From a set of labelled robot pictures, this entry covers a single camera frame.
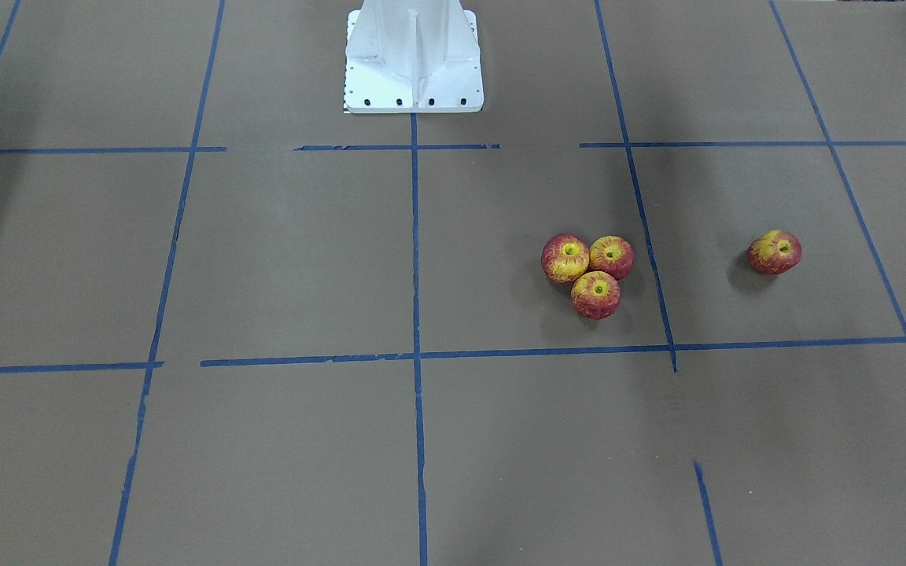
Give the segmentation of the lone red yellow apple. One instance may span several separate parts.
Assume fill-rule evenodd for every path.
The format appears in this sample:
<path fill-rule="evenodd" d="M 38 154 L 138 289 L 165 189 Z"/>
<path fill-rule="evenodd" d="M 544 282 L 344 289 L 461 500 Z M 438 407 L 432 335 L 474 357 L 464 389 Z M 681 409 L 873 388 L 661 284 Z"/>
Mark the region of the lone red yellow apple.
<path fill-rule="evenodd" d="M 777 276 L 801 261 L 801 241 L 787 230 L 770 230 L 752 241 L 747 250 L 750 266 L 759 274 Z"/>

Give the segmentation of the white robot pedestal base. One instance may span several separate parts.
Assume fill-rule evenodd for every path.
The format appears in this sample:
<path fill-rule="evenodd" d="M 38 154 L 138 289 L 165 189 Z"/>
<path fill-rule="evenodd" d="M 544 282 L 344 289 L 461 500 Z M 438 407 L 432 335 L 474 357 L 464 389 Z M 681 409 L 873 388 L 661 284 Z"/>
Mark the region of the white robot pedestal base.
<path fill-rule="evenodd" d="M 481 37 L 460 1 L 364 1 L 346 19 L 343 111 L 479 112 Z"/>

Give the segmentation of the red yellow apple near pedestal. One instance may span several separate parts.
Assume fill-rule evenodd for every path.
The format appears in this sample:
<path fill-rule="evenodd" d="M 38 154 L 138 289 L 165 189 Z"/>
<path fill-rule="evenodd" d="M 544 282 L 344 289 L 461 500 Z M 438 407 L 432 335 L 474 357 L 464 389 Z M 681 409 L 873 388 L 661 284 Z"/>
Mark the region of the red yellow apple near pedestal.
<path fill-rule="evenodd" d="M 540 254 L 544 275 L 557 284 L 574 282 L 587 272 L 589 262 L 589 247 L 571 233 L 550 237 Z"/>

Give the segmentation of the red yellow apple far front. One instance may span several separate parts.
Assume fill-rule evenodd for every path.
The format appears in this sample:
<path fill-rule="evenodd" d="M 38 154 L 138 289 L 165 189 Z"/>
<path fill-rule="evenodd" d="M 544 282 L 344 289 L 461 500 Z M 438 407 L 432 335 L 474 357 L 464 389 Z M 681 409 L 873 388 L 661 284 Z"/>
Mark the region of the red yellow apple far front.
<path fill-rule="evenodd" d="M 602 320 L 617 311 L 621 289 L 614 276 L 604 271 L 590 271 L 575 280 L 569 296 L 575 311 L 583 318 Z"/>

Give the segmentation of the red yellow apple beside tape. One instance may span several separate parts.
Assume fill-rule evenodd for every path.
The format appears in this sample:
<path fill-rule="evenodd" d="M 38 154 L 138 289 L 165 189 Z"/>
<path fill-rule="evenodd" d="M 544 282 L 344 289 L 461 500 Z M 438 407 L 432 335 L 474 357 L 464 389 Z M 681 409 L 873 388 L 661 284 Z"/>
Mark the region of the red yellow apple beside tape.
<path fill-rule="evenodd" d="M 632 272 L 634 248 L 629 241 L 615 235 L 594 240 L 589 248 L 589 270 L 608 273 L 615 280 L 623 280 Z"/>

